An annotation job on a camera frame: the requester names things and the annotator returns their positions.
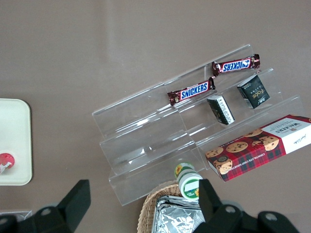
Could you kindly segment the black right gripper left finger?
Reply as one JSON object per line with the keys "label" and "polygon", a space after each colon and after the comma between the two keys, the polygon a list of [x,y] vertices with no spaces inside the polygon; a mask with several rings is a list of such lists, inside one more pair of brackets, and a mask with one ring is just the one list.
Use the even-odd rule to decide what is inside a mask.
{"label": "black right gripper left finger", "polygon": [[91,204],[89,180],[78,183],[56,205],[38,210],[26,220],[14,215],[0,217],[2,233],[73,233]]}

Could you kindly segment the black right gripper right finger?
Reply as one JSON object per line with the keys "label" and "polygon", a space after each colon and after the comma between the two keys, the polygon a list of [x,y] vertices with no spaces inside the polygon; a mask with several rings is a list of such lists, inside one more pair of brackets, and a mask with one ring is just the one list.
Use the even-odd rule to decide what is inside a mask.
{"label": "black right gripper right finger", "polygon": [[252,217],[234,204],[221,202],[208,179],[199,181],[199,206],[205,222],[195,233],[297,233],[298,229],[284,215],[262,211]]}

